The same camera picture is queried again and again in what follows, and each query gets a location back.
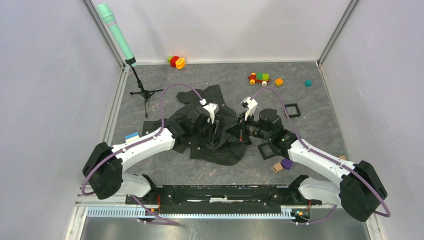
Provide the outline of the dark grey pinstriped shirt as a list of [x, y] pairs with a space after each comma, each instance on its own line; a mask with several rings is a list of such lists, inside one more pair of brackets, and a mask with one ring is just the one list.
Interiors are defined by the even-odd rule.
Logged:
[[[208, 104], [217, 104], [213, 121], [207, 122], [200, 111], [199, 97], [203, 97]], [[164, 119], [165, 128], [175, 138], [172, 150], [182, 154], [189, 148], [190, 159], [224, 166], [236, 165], [245, 155], [251, 140], [241, 142], [226, 132], [238, 117], [226, 105], [220, 86], [216, 84], [196, 91], [180, 91], [176, 98], [184, 106]]]

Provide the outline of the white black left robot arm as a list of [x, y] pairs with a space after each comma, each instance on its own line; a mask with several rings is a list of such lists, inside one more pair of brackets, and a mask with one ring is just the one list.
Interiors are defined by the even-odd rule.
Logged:
[[216, 110], [209, 105], [196, 107], [168, 119], [162, 117], [159, 127], [144, 136], [112, 146], [106, 142], [97, 144], [82, 170], [85, 179], [81, 193], [96, 195], [99, 200], [116, 194], [132, 195], [145, 204], [153, 203], [157, 190], [148, 176], [129, 174], [127, 170], [142, 160], [174, 149], [185, 138], [194, 142], [216, 122]]

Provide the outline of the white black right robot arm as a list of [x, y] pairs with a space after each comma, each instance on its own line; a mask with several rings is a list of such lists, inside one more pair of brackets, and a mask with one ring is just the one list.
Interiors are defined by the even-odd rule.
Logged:
[[257, 121], [243, 112], [227, 133], [240, 141], [249, 137], [265, 140], [275, 156], [302, 164], [326, 178], [323, 181], [303, 175], [293, 181], [288, 196], [295, 204], [318, 200], [338, 205], [355, 220], [366, 222], [388, 196], [369, 162], [354, 163], [313, 148], [284, 127], [275, 109], [262, 110]]

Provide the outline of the wooden letter cube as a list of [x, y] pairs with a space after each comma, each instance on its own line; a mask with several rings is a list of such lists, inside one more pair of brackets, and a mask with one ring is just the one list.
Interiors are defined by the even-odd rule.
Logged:
[[272, 169], [275, 173], [277, 173], [279, 171], [282, 171], [284, 169], [284, 167], [282, 166], [281, 163], [276, 163], [276, 164], [273, 165]]

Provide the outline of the red yellow toy car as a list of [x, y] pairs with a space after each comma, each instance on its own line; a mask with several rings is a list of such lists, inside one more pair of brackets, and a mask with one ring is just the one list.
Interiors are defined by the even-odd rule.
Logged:
[[248, 77], [249, 83], [251, 85], [255, 84], [261, 84], [262, 86], [267, 86], [268, 82], [271, 81], [270, 76], [268, 73], [262, 73], [262, 72], [252, 72], [250, 76]]

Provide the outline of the purple toy brick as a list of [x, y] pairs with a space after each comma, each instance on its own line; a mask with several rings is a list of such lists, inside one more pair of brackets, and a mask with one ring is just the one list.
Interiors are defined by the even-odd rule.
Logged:
[[284, 170], [290, 170], [292, 168], [294, 162], [290, 159], [284, 158], [280, 161], [280, 164], [281, 164], [281, 166]]

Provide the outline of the black microphone tripod stand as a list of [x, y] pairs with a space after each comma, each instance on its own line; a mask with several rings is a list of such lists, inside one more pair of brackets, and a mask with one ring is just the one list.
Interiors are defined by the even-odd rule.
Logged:
[[146, 90], [145, 88], [144, 88], [144, 85], [143, 85], [143, 83], [142, 83], [142, 81], [140, 80], [140, 78], [139, 78], [139, 76], [138, 76], [138, 74], [137, 74], [137, 72], [136, 72], [136, 69], [135, 69], [135, 67], [132, 65], [132, 64], [130, 64], [130, 68], [131, 68], [131, 70], [132, 70], [132, 72], [133, 72], [133, 74], [134, 74], [134, 76], [135, 76], [135, 78], [136, 78], [136, 83], [137, 83], [137, 86], [138, 86], [138, 88], [140, 89], [140, 91], [136, 91], [136, 92], [134, 92], [134, 91], [131, 91], [129, 94], [130, 95], [140, 95], [142, 98], [143, 98], [143, 105], [144, 105], [144, 116], [146, 117], [146, 118], [148, 118], [148, 107], [147, 107], [147, 104], [148, 104], [148, 102], [149, 102], [149, 100], [150, 100], [150, 98], [155, 94], [155, 93], [159, 93], [159, 92], [162, 92], [163, 91], [163, 89], [156, 89], [156, 90]]

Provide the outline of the yellow toy brick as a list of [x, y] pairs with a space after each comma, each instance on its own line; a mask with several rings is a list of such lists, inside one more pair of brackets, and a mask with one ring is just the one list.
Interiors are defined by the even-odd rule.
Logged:
[[283, 80], [282, 78], [277, 78], [277, 79], [274, 81], [274, 84], [275, 84], [277, 87], [280, 87], [280, 86], [282, 86], [282, 85], [284, 84], [284, 80]]

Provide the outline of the red orange green toy blocks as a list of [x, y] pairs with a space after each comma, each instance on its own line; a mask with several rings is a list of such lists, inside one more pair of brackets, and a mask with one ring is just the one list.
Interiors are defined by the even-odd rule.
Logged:
[[176, 55], [169, 56], [167, 58], [167, 62], [171, 67], [176, 68], [178, 70], [181, 70], [186, 65], [185, 58]]

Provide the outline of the white blue toy brick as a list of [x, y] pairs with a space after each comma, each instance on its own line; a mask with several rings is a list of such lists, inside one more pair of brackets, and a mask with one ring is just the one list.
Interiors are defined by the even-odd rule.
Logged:
[[131, 133], [131, 134], [126, 135], [124, 137], [126, 143], [130, 143], [130, 142], [135, 141], [135, 140], [137, 140], [139, 138], [140, 138], [140, 135], [139, 135], [138, 132]]

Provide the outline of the teal toy cube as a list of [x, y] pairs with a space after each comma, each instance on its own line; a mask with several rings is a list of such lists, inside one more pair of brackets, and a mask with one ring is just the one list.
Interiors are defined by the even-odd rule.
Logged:
[[306, 87], [311, 87], [311, 86], [312, 86], [312, 81], [311, 81], [311, 80], [306, 80], [306, 81], [304, 82], [304, 85], [305, 85]]

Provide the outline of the green foam microphone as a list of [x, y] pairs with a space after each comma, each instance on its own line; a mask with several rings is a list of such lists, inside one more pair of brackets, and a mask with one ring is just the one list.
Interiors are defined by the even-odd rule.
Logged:
[[96, 6], [96, 10], [118, 44], [125, 57], [125, 62], [131, 67], [135, 67], [137, 65], [135, 56], [126, 41], [110, 6], [107, 3], [101, 3]]

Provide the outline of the black square frame far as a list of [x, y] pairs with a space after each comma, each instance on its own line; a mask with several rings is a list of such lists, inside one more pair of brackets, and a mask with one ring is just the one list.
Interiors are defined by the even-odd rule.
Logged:
[[[302, 115], [297, 103], [284, 104], [284, 107], [285, 107], [285, 110], [287, 111], [287, 118], [297, 118]], [[289, 110], [288, 110], [289, 108], [294, 108], [296, 110], [296, 113], [289, 114]]]

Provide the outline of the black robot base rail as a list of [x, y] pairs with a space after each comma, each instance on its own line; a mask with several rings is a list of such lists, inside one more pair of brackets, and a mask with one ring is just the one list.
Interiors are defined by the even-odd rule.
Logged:
[[287, 185], [162, 185], [139, 201], [162, 214], [277, 214], [282, 206], [316, 206]]

